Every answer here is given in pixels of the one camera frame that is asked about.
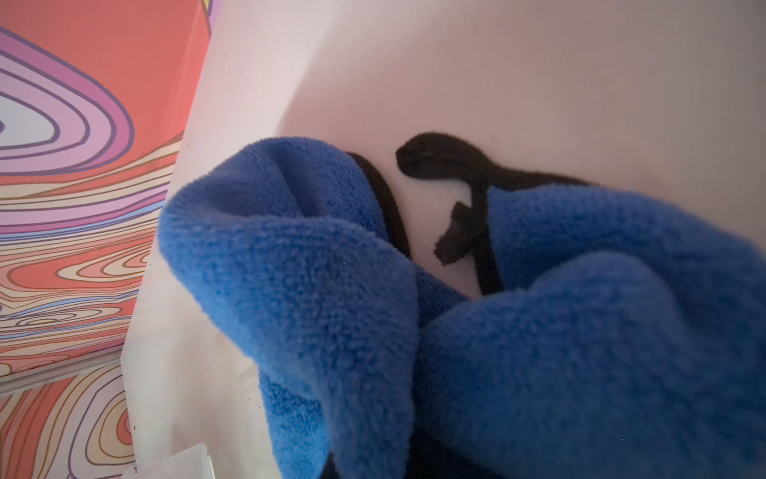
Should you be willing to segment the blue microfiber cloth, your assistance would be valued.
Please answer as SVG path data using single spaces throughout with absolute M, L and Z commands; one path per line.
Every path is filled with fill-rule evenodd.
M 317 140 L 249 145 L 165 206 L 160 249 L 259 371 L 284 478 L 761 478 L 765 257 L 673 205 L 500 167 L 450 136 L 396 154 L 458 180 L 410 257 L 386 182 Z

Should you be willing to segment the large clear lunch box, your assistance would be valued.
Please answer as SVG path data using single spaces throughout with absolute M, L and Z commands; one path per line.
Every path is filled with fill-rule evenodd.
M 149 466 L 133 466 L 121 479 L 215 479 L 207 447 L 197 444 Z

